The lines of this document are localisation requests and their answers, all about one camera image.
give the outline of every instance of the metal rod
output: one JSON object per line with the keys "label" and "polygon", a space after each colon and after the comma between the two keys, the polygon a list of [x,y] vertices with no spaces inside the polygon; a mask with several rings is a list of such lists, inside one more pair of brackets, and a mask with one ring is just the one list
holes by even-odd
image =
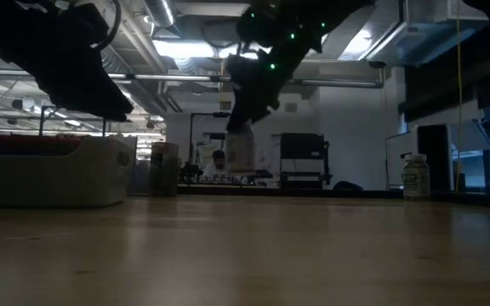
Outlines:
{"label": "metal rod", "polygon": [[107,129],[107,120],[103,118],[103,129],[101,130],[101,137],[105,137],[106,129]]}
{"label": "metal rod", "polygon": [[[0,77],[30,77],[26,71],[0,70]],[[177,81],[177,82],[230,82],[230,76],[188,76],[170,74],[123,74],[110,73],[113,80],[145,80],[145,81]],[[292,79],[288,85],[341,87],[341,88],[382,88],[383,82],[365,82],[355,80],[329,80],[329,79]]]}
{"label": "metal rod", "polygon": [[44,128],[44,112],[46,111],[46,106],[41,106],[41,117],[39,122],[39,136],[43,136],[43,128]]}
{"label": "metal rod", "polygon": [[194,116],[195,113],[191,113],[191,123],[190,123],[190,131],[188,133],[188,187],[191,186],[192,178],[191,178],[191,173],[192,173],[192,154],[193,154],[193,144],[192,144],[192,132],[193,132],[193,126],[194,126]]}
{"label": "metal rod", "polygon": [[[2,133],[37,133],[38,130],[35,128],[0,128],[0,132]],[[75,133],[75,134],[81,134],[81,135],[99,135],[101,136],[101,132],[97,131],[78,131],[78,130],[73,130],[73,129],[59,129],[59,130],[43,130],[43,133]],[[134,136],[134,137],[148,137],[148,138],[153,138],[153,139],[165,139],[165,136],[163,136],[161,133],[142,133],[142,132],[124,132],[124,133],[107,133],[110,135],[124,135],[124,136]]]}
{"label": "metal rod", "polygon": [[[0,119],[16,119],[16,120],[39,120],[40,116],[12,116],[12,115],[0,115]],[[81,121],[81,122],[103,122],[102,118],[81,118],[81,117],[58,117],[53,116],[51,118],[45,118],[44,121]]]}

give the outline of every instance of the desk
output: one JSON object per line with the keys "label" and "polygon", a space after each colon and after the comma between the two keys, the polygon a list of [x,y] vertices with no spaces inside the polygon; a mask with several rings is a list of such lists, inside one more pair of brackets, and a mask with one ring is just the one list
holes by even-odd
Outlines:
{"label": "desk", "polygon": [[180,195],[0,209],[11,304],[490,305],[490,208]]}

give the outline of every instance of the yellow cable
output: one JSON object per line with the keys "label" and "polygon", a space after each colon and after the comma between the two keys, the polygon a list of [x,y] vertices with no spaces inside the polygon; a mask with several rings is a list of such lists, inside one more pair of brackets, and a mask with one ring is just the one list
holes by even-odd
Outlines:
{"label": "yellow cable", "polygon": [[462,57],[461,57],[461,43],[462,37],[460,35],[460,0],[457,1],[457,78],[459,80],[459,124],[457,126],[457,185],[455,186],[455,192],[459,192],[460,185],[460,145],[461,145],[461,125],[463,122],[463,75],[462,75]]}
{"label": "yellow cable", "polygon": [[[225,74],[225,62],[223,59],[220,60],[220,76]],[[219,82],[219,105],[224,101],[224,84]]]}

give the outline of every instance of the bottle label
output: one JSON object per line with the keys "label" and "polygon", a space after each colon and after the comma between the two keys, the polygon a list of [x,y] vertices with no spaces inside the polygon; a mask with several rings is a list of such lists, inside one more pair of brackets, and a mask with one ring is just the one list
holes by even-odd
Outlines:
{"label": "bottle label", "polygon": [[404,169],[402,181],[404,182],[404,196],[430,196],[430,173],[428,168]]}

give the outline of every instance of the white bottle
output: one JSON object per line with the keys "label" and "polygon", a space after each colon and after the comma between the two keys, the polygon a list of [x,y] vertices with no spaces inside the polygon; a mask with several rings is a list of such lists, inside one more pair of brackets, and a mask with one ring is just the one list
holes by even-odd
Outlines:
{"label": "white bottle", "polygon": [[402,181],[404,199],[421,200],[430,197],[430,168],[426,164],[426,155],[406,155]]}
{"label": "white bottle", "polygon": [[254,172],[254,132],[249,123],[237,133],[226,134],[225,152],[229,173]]}

